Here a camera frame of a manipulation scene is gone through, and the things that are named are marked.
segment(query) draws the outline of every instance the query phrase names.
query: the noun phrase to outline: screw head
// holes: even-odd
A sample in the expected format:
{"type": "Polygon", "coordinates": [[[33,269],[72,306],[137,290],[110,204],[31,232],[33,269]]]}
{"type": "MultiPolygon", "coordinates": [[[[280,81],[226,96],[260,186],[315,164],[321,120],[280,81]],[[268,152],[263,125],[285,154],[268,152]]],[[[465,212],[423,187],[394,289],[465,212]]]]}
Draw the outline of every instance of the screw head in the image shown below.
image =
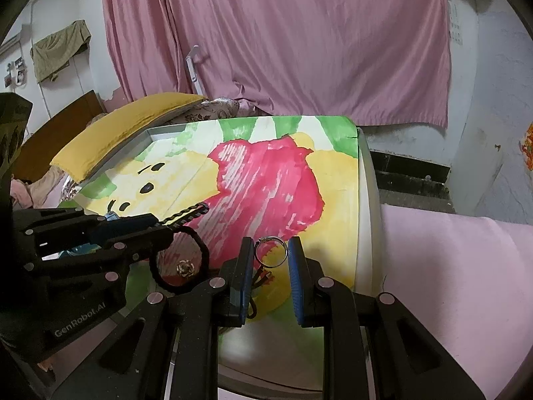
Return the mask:
{"type": "Polygon", "coordinates": [[[195,265],[189,260],[180,260],[176,266],[176,272],[183,278],[192,277],[195,274],[195,265]]]}
{"type": "Polygon", "coordinates": [[[329,277],[322,277],[318,279],[318,285],[323,288],[333,287],[334,284],[335,284],[334,280],[329,277]]]}
{"type": "Polygon", "coordinates": [[[224,278],[222,278],[222,277],[211,278],[210,281],[209,281],[209,285],[212,288],[223,287],[225,284],[226,284],[226,280],[224,278]]]}
{"type": "Polygon", "coordinates": [[[118,280],[118,274],[116,272],[106,273],[106,280],[112,283],[113,281],[118,280]]]}
{"type": "Polygon", "coordinates": [[[152,292],[146,297],[146,300],[148,303],[158,304],[159,302],[163,301],[163,293],[152,292]]]}
{"type": "Polygon", "coordinates": [[[379,295],[379,301],[385,305],[392,305],[396,299],[394,299],[394,296],[392,296],[390,293],[382,293],[379,295]]]}

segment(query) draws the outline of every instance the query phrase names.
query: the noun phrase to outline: pink cloth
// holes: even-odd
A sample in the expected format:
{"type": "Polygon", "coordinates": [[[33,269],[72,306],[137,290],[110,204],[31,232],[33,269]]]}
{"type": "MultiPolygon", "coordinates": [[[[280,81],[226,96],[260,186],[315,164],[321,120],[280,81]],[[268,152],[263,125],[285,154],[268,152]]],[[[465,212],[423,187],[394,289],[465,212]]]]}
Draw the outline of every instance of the pink cloth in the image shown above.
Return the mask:
{"type": "Polygon", "coordinates": [[[109,54],[128,101],[189,92],[168,0],[103,0],[109,54]]]}
{"type": "Polygon", "coordinates": [[[110,53],[133,97],[168,89],[164,66],[177,65],[177,52],[167,63],[161,55],[176,39],[175,25],[182,55],[201,48],[195,66],[210,97],[243,97],[278,116],[447,126],[447,0],[105,3],[110,53]],[[165,81],[160,90],[158,81],[165,81]]]}
{"type": "Polygon", "coordinates": [[[20,180],[11,179],[10,196],[14,198],[22,209],[33,206],[28,187],[20,180]]]}
{"type": "Polygon", "coordinates": [[[496,398],[533,346],[533,227],[387,205],[382,214],[384,290],[496,398]]]}

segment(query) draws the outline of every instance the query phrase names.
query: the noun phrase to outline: yellow pillow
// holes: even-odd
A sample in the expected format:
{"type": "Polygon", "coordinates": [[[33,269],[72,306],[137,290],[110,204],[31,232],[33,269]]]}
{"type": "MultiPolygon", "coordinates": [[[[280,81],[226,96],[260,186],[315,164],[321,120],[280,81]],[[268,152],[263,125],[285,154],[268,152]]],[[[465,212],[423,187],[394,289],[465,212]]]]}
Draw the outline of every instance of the yellow pillow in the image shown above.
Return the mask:
{"type": "Polygon", "coordinates": [[[94,122],[63,147],[50,165],[65,170],[76,182],[87,178],[93,168],[124,140],[140,132],[169,111],[185,111],[205,98],[186,93],[157,93],[127,104],[94,122]]]}

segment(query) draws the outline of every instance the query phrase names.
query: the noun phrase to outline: green towel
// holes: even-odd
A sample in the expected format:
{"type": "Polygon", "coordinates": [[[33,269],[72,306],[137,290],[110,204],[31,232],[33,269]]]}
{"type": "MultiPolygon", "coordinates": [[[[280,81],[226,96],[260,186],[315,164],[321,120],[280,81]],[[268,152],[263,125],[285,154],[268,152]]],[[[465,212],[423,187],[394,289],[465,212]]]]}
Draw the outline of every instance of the green towel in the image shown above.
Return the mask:
{"type": "Polygon", "coordinates": [[[91,33],[84,20],[74,21],[67,28],[49,34],[31,47],[35,78],[41,83],[68,66],[71,57],[87,49],[91,33]]]}

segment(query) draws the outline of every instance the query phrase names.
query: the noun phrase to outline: watercolor painting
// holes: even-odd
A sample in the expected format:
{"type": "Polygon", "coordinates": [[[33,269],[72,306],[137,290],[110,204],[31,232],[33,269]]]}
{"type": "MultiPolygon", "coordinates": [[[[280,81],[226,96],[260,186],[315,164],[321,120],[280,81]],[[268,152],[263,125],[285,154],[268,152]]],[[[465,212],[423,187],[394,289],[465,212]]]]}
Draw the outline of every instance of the watercolor painting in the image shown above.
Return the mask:
{"type": "Polygon", "coordinates": [[[524,154],[526,167],[529,171],[533,171],[533,123],[529,125],[529,128],[520,143],[520,150],[524,154]]]}
{"type": "MultiPolygon", "coordinates": [[[[193,122],[183,132],[155,141],[135,158],[101,173],[75,201],[99,214],[111,210],[121,216],[150,212],[159,219],[204,201],[210,211],[189,225],[210,249],[212,268],[236,257],[244,236],[254,240],[299,236],[306,256],[318,260],[326,275],[353,287],[358,152],[356,126],[346,117],[193,122]]],[[[259,256],[267,264],[275,264],[282,254],[279,247],[265,245],[259,256]]],[[[199,267],[197,247],[189,237],[177,235],[159,259],[169,283],[180,284],[182,278],[175,276],[175,266],[185,259],[199,267]]],[[[319,387],[321,329],[302,331],[297,326],[287,263],[271,271],[273,278],[254,295],[258,316],[221,338],[220,362],[278,383],[297,365],[301,374],[307,375],[298,385],[319,387]],[[247,334],[250,330],[263,332],[263,340],[250,340],[256,337],[247,334]],[[270,335],[278,339],[275,345],[268,342],[270,335]],[[278,365],[260,364],[265,356],[275,356],[278,365]],[[253,366],[250,359],[255,359],[253,366]]],[[[150,284],[146,266],[132,267],[126,291],[128,307],[152,291],[148,290],[150,284]]]]}

